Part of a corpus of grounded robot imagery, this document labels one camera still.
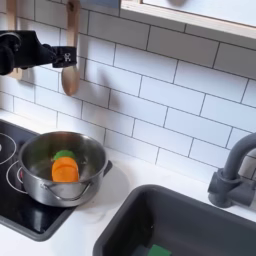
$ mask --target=pot rim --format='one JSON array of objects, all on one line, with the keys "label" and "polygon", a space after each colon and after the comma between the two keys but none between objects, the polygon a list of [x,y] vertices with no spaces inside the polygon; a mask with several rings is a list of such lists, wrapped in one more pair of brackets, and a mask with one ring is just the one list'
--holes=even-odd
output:
[{"label": "pot rim", "polygon": [[[56,181],[47,180],[47,179],[38,177],[37,175],[33,174],[33,173],[32,173],[31,171],[29,171],[29,170],[27,169],[27,167],[23,164],[22,157],[21,157],[22,154],[23,154],[23,151],[25,150],[25,148],[26,148],[30,143],[32,143],[33,141],[35,141],[36,139],[38,139],[38,137],[43,137],[44,135],[46,136],[46,135],[54,134],[54,133],[75,134],[75,135],[83,136],[84,138],[87,138],[87,139],[89,139],[89,140],[92,140],[92,141],[96,142],[96,143],[102,148],[102,150],[103,150],[103,152],[104,152],[104,154],[105,154],[105,156],[106,156],[106,160],[105,160],[105,163],[104,163],[103,167],[102,167],[96,174],[94,174],[93,176],[91,176],[91,177],[89,177],[89,178],[87,178],[87,179],[84,179],[84,180],[76,181],[76,182],[56,182]],[[37,180],[44,181],[44,182],[50,182],[50,183],[53,184],[53,185],[65,185],[65,184],[66,184],[66,185],[68,185],[68,184],[73,185],[73,184],[86,183],[86,182],[92,180],[93,178],[99,176],[99,175],[106,169],[107,164],[108,164],[107,152],[106,152],[105,148],[104,148],[97,140],[95,140],[95,139],[93,139],[93,138],[91,138],[91,137],[89,137],[89,136],[86,136],[86,135],[84,135],[84,134],[81,134],[81,133],[77,133],[77,132],[68,132],[68,131],[55,131],[55,132],[43,133],[43,134],[37,135],[36,137],[34,137],[34,138],[28,140],[27,142],[25,142],[25,143],[22,145],[22,147],[21,147],[21,149],[20,149],[20,151],[19,151],[18,159],[19,159],[19,163],[20,163],[20,165],[21,165],[21,167],[22,167],[22,170],[24,170],[27,174],[31,175],[32,177],[34,177],[34,178],[37,179]]]}]

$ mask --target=pot handle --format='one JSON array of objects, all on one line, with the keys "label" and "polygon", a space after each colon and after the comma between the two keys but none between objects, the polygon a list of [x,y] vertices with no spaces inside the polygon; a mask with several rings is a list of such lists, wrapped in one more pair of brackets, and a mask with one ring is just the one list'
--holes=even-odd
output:
[{"label": "pot handle", "polygon": [[74,198],[64,198],[64,197],[58,196],[58,195],[55,194],[55,192],[54,192],[49,186],[47,186],[47,185],[45,185],[45,184],[42,184],[42,187],[43,187],[44,189],[47,189],[48,191],[50,191],[50,192],[52,193],[52,195],[53,195],[56,199],[58,199],[58,200],[60,200],[60,201],[76,201],[76,200],[80,199],[80,198],[88,191],[88,189],[91,187],[91,185],[92,185],[91,182],[88,183],[88,184],[85,186],[83,192],[82,192],[79,196],[74,197]]}]

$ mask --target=white countertop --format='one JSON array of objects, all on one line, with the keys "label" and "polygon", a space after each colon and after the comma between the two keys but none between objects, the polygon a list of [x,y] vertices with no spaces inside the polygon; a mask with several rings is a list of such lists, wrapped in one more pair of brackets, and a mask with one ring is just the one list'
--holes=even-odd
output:
[{"label": "white countertop", "polygon": [[[53,131],[28,119],[0,110],[0,119],[38,133]],[[78,207],[57,232],[45,242],[35,242],[0,225],[2,256],[92,256],[94,243],[128,194],[144,184],[157,184],[209,204],[208,184],[142,160],[107,149],[113,169],[104,178],[99,193]],[[256,222],[256,213],[233,206],[227,211]]]}]

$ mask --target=green sponge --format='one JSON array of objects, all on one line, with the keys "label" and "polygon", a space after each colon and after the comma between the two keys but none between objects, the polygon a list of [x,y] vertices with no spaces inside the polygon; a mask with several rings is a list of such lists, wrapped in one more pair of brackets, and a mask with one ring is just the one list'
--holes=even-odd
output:
[{"label": "green sponge", "polygon": [[153,245],[148,256],[171,256],[172,253],[158,245]]},{"label": "green sponge", "polygon": [[61,157],[71,157],[75,160],[75,154],[70,151],[70,150],[61,150],[59,152],[57,152],[54,156],[54,161],[56,161],[57,159],[61,158]]}]

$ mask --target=wooden spoon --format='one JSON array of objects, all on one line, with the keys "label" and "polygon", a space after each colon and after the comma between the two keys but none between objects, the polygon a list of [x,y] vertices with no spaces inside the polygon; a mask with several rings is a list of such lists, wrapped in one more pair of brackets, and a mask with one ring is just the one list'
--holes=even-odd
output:
[{"label": "wooden spoon", "polygon": [[[7,21],[8,21],[8,30],[16,30],[17,29],[17,2],[16,0],[6,0],[6,9],[7,9]],[[20,68],[15,68],[11,74],[9,74],[12,78],[17,80],[22,79],[22,70]]]},{"label": "wooden spoon", "polygon": [[[67,3],[68,31],[67,45],[77,47],[78,23],[79,23],[79,0],[69,0]],[[63,68],[61,73],[62,87],[64,92],[71,96],[76,93],[79,86],[79,71],[77,66]]]}]

